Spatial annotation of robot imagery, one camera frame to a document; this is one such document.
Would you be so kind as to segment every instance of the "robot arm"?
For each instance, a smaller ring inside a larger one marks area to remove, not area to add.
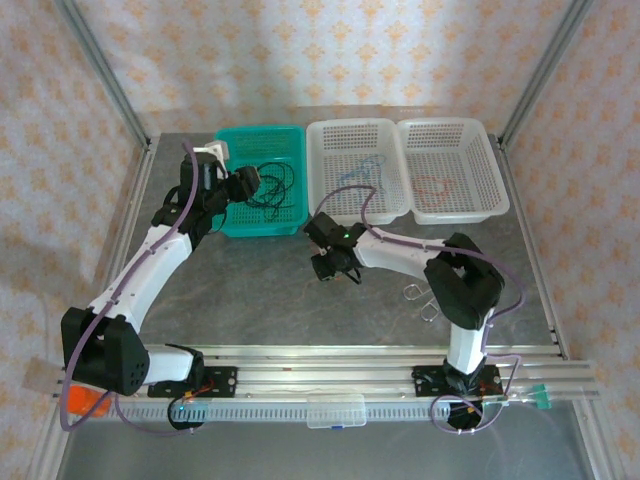
[[[482,260],[427,249],[452,247],[481,253],[465,235],[457,233],[448,240],[419,240],[373,230],[377,236],[361,223],[347,230],[325,213],[313,218],[305,233],[321,249],[311,259],[318,278],[330,280],[344,273],[354,279],[351,271],[359,278],[359,268],[378,267],[427,280],[440,309],[451,322],[444,376],[456,392],[469,393],[484,367],[484,330],[500,299],[502,276]],[[406,244],[422,244],[424,248]]]
[[[146,348],[138,333],[151,304],[169,277],[197,248],[211,230],[213,217],[226,211],[230,202],[251,198],[260,185],[254,167],[233,174],[225,168],[226,144],[213,142],[194,149],[198,163],[198,184],[194,202],[179,228],[157,245],[186,208],[193,183],[188,156],[180,167],[180,185],[171,189],[153,220],[152,227],[118,278],[82,310],[70,308],[61,322],[65,365],[87,326],[108,307],[90,340],[82,349],[73,379],[123,395],[142,385],[160,381],[183,382],[200,388],[204,362],[199,352],[178,345]],[[139,259],[147,256],[140,263]],[[114,302],[114,291],[127,282]]]

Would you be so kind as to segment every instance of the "floral wallpaper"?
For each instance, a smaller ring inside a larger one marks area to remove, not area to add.
[[[640,9],[596,1],[509,152],[574,358],[640,472]]]
[[[98,293],[136,156],[52,1],[0,0],[0,83],[0,478],[21,480],[50,401],[23,385]]]
[[[79,0],[149,135],[417,106],[506,124],[570,0]]]

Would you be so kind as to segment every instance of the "teal plastic basket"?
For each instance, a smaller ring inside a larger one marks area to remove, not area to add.
[[[259,167],[268,162],[281,162],[292,170],[278,165],[262,169],[262,175],[273,175],[282,179],[287,190],[282,206],[272,209],[250,207],[234,203],[227,208],[227,220],[221,231],[229,237],[266,237],[293,235],[304,224],[308,216],[307,161],[305,132],[295,125],[237,127],[219,130],[216,140],[227,142],[229,161],[227,169],[236,170],[249,165]],[[272,187],[263,181],[254,199],[260,199]],[[218,215],[213,222],[217,230],[222,222]]]

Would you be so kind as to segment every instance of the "plastic box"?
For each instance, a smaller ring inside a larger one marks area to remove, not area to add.
[[[509,210],[487,133],[471,118],[398,123],[416,223],[476,223]]]
[[[295,125],[237,127],[219,130],[215,138],[227,142],[227,169],[230,171],[248,165],[259,167],[267,162],[282,162],[290,165],[293,170],[293,178],[288,168],[277,165],[267,166],[262,170],[263,175],[276,176],[287,185],[293,182],[277,212],[250,207],[244,203],[231,204],[227,208],[227,220],[221,231],[229,237],[296,233],[308,217],[304,130]],[[263,181],[254,198],[260,198],[268,187],[269,184]],[[221,221],[222,216],[218,215],[213,224],[214,230]]]
[[[373,224],[391,223],[411,207],[409,177],[396,125],[384,118],[354,118],[315,122],[307,128],[309,212],[325,196],[347,185],[378,189],[367,208]],[[322,211],[342,225],[360,221],[360,209],[370,192],[347,190],[324,204]]]

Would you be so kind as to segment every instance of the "white plastic basket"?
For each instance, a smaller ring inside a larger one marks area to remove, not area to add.
[[[417,118],[398,123],[416,223],[477,223],[509,210],[482,123]]]
[[[307,185],[313,214],[328,193],[347,185],[378,189],[367,207],[367,220],[391,223],[411,208],[409,177],[396,125],[384,118],[315,122],[307,128]],[[341,192],[322,207],[342,225],[360,221],[369,191]]]

